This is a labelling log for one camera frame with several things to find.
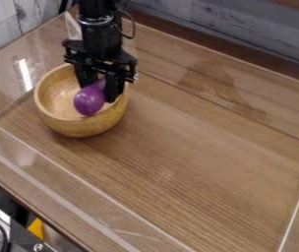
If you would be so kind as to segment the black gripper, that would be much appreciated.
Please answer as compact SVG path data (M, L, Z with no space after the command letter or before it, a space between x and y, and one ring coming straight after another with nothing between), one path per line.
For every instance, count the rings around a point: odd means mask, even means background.
M105 74L105 102L113 103L123 94L125 81L133 82L137 60L123 50L120 22L81 22L83 39L62 41L64 61L75 66L81 88Z

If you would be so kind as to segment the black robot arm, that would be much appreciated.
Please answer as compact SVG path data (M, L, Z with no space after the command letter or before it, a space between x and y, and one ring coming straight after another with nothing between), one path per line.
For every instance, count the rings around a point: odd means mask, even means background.
M64 39L64 61L73 65L81 88L105 78L105 102L123 94L124 84L136 80L137 59L123 49L123 40L133 39L121 29L121 17L133 19L121 8L123 0L79 0L80 39Z

